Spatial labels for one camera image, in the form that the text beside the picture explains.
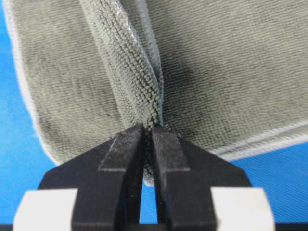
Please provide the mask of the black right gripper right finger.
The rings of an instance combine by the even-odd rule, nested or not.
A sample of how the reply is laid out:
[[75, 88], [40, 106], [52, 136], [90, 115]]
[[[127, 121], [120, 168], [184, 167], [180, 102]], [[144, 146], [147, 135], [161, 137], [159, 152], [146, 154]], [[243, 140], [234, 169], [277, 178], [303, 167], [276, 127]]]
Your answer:
[[170, 231], [272, 231], [262, 188], [246, 172], [164, 127], [152, 130], [155, 181]]

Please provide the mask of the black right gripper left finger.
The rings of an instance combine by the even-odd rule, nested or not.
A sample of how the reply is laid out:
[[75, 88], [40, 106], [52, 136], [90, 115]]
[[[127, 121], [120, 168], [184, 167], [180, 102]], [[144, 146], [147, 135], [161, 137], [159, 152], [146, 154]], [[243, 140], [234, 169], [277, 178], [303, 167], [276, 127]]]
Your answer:
[[47, 171], [14, 217], [15, 231], [120, 231], [138, 222], [145, 131], [137, 124]]

